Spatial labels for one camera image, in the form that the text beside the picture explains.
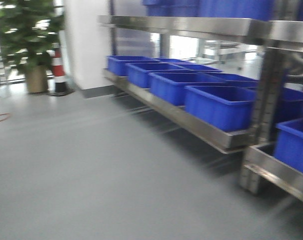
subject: shelf frame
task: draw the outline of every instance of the shelf frame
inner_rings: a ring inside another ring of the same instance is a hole
[[[240,185],[257,194],[258,175],[303,201],[303,173],[274,158],[274,148],[274,143],[264,143],[246,150]]]
[[[298,1],[288,3],[293,13]],[[112,29],[132,29],[206,40],[264,45],[266,55],[257,90],[252,124],[243,132],[224,133],[191,116],[183,109],[168,104],[145,89],[130,84],[126,78],[104,71],[113,84],[130,94],[184,129],[196,135],[224,154],[245,152],[241,168],[240,185],[257,194],[265,183],[273,183],[303,201],[303,174],[272,157],[273,118],[283,83],[288,71],[290,52],[303,53],[303,22],[276,20],[262,22],[246,18],[204,17],[141,17],[100,16],[99,22]]]
[[[115,87],[146,104],[223,154],[243,152],[248,144],[247,130],[224,132],[187,113],[181,106],[172,105],[151,94],[148,89],[131,84],[127,81],[127,77],[117,76],[107,69],[103,70],[103,75]]]
[[[106,16],[102,26],[207,40],[263,45],[270,24],[250,18]]]

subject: cone base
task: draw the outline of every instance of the cone base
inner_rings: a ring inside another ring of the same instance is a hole
[[[49,96],[62,97],[75,92],[67,86],[66,82],[55,83],[55,90],[48,93]]]

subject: steel shelf tier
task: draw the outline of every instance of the steel shelf tier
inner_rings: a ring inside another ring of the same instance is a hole
[[[273,143],[266,143],[246,150],[243,164],[245,170],[242,171],[240,184],[248,187],[250,181],[255,181],[255,178],[247,176],[252,172],[303,201],[303,173],[274,158],[274,148]]]
[[[183,107],[172,105],[151,94],[148,89],[131,84],[126,77],[117,76],[107,69],[103,70],[103,74],[117,88],[151,107],[223,154],[242,152],[248,144],[248,131],[246,130],[224,132],[185,112]]]
[[[303,52],[303,21],[270,21],[268,39],[279,41],[277,48]]]
[[[262,45],[269,23],[250,18],[99,16],[103,26],[207,40]]]

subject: red and white striped cone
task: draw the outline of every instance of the red and white striped cone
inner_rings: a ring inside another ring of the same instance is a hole
[[[55,55],[52,58],[52,74],[55,80],[55,89],[49,92],[50,96],[65,96],[73,93],[75,90],[68,87],[63,66],[62,54],[59,44],[54,44]]]

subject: plant pot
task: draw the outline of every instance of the plant pot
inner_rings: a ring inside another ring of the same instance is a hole
[[[48,92],[46,68],[43,65],[36,66],[33,70],[25,72],[27,90],[30,94]]]

